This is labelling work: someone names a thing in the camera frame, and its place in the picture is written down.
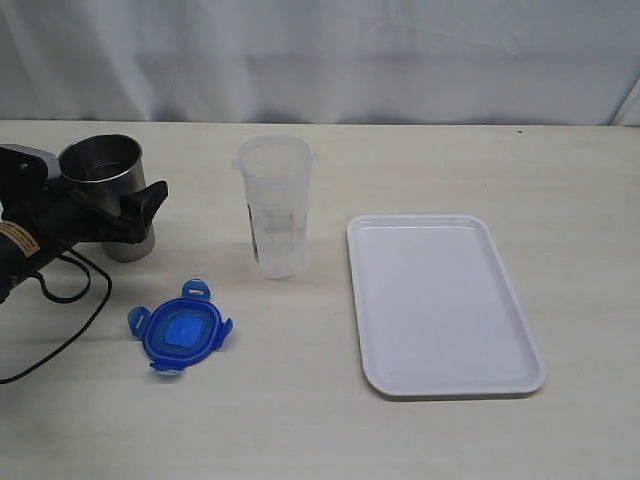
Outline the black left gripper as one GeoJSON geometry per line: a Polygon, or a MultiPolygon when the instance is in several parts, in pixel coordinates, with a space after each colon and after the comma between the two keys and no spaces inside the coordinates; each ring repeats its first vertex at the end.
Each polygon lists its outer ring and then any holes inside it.
{"type": "MultiPolygon", "coordinates": [[[[36,157],[1,146],[1,236],[22,255],[53,255],[85,242],[76,227],[83,207],[64,177],[48,180],[36,157]]],[[[168,197],[166,181],[119,198],[120,217],[150,225],[168,197]]]]}

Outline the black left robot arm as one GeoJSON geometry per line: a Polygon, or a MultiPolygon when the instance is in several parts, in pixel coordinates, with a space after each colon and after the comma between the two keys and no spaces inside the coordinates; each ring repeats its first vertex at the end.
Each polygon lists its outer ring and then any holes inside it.
{"type": "Polygon", "coordinates": [[[1,296],[79,243],[99,243],[119,262],[155,245],[153,219],[168,196],[148,184],[140,144],[98,135],[60,155],[18,144],[1,147],[1,296]]]}

